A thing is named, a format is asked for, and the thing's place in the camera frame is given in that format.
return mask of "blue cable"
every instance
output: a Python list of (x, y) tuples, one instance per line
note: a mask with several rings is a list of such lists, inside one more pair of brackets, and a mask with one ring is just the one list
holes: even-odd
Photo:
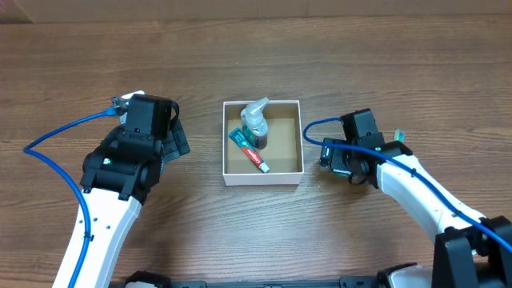
[(365, 154), (369, 154), (369, 155), (375, 156), (377, 158), (380, 158), (382, 160), (385, 160), (385, 161), (388, 161), (390, 163), (393, 163), (396, 166), (398, 166), (399, 168), (403, 169), (404, 171), (406, 171), (408, 173), (411, 173), (413, 176), (418, 178), (419, 181), (421, 181), (423, 184), (425, 184), (432, 192), (434, 192), (434, 194), (439, 198), (439, 200), (441, 200), (441, 202), (448, 209), (450, 209), (453, 213), (455, 213), (457, 216), (459, 216), (460, 219), (468, 222), (469, 224), (471, 224), (472, 226), (476, 227), (478, 230), (480, 230), (481, 232), (483, 232), (487, 236), (489, 236), (492, 239), (494, 239), (497, 243), (499, 243), (501, 246), (503, 246), (503, 248), (505, 248), (507, 251), (509, 251), (509, 253), (512, 254), (512, 245), (511, 244), (507, 243), (503, 238), (499, 237), (499, 235), (497, 235), (491, 229), (485, 227), (481, 223), (477, 222), (476, 220), (470, 218), (469, 216), (465, 215), (463, 212), (458, 210), (452, 203), (450, 203), (450, 201), (448, 201), (448, 199), (445, 197), (445, 195), (443, 195), (441, 193), (441, 191), (439, 191), (439, 189), (434, 184), (432, 184), (432, 182), (430, 182), (428, 179), (423, 177), (423, 175), (421, 175), (420, 173), (416, 172), (416, 170), (411, 169), (407, 165), (401, 163), (400, 161), (398, 161), (396, 159), (393, 159), (390, 156), (387, 156), (387, 155), (384, 155), (384, 154), (380, 154), (379, 152), (375, 152), (375, 151), (367, 149), (367, 148), (363, 148), (363, 147), (360, 147), (360, 146), (354, 146), (354, 145), (347, 145), (347, 144), (333, 144), (333, 143), (319, 142), (319, 141), (315, 141), (315, 140), (307, 137), (307, 131), (312, 126), (315, 126), (315, 125), (318, 125), (318, 124), (322, 124), (322, 123), (326, 123), (326, 122), (341, 121), (341, 120), (342, 119), (340, 117), (337, 117), (337, 118), (328, 118), (328, 119), (323, 119), (323, 120), (312, 122), (312, 123), (310, 123), (310, 124), (308, 124), (306, 126), (306, 128), (304, 129), (304, 132), (302, 133), (302, 135), (303, 135), (305, 140), (307, 140), (308, 142), (311, 142), (313, 144), (316, 144), (316, 145), (319, 145), (319, 146), (326, 146), (326, 147), (329, 147), (329, 148), (335, 148), (335, 149), (354, 150), (354, 151), (362, 152), (362, 153), (365, 153)]
[(77, 120), (75, 122), (67, 124), (65, 126), (62, 126), (56, 130), (53, 130), (53, 131), (49, 132), (48, 134), (40, 137), (36, 141), (32, 142), (31, 144), (27, 145), (25, 148), (23, 148), (24, 153), (34, 156), (37, 159), (43, 161), (44, 163), (48, 164), (48, 166), (50, 166), (53, 170), (55, 170), (55, 172), (57, 172), (59, 175), (61, 175), (61, 177), (66, 181), (66, 183), (72, 189), (74, 195), (78, 199), (78, 203), (80, 203), (80, 207), (82, 208), (84, 223), (85, 223), (85, 234), (84, 234), (85, 237), (83, 239), (82, 250), (80, 251), (80, 256), (78, 257), (77, 265), (74, 268), (73, 275), (71, 276), (71, 280), (70, 280), (70, 284), (68, 285), (68, 288), (74, 287), (74, 284), (77, 281), (78, 275), (80, 274), (80, 269), (82, 268), (82, 264), (86, 258), (87, 250), (89, 249), (89, 242), (90, 242), (89, 236), (91, 236), (89, 209), (87, 208), (86, 200), (82, 196), (82, 192), (80, 191), (78, 186), (74, 183), (73, 179), (71, 179), (71, 176), (69, 176), (68, 173), (66, 173), (63, 168), (61, 168), (59, 165), (57, 165), (57, 163), (51, 161), (47, 156), (45, 156), (39, 152), (33, 151), (32, 148), (34, 148), (37, 144), (43, 142), (44, 140), (46, 140), (60, 132), (63, 132), (64, 130), (74, 127), (78, 124), (82, 124), (89, 120), (93, 120), (93, 119), (100, 118), (100, 117), (115, 116), (115, 115), (116, 115), (115, 109), (113, 107), (110, 107), (101, 113), (87, 116), (85, 118), (82, 118), (80, 120)]

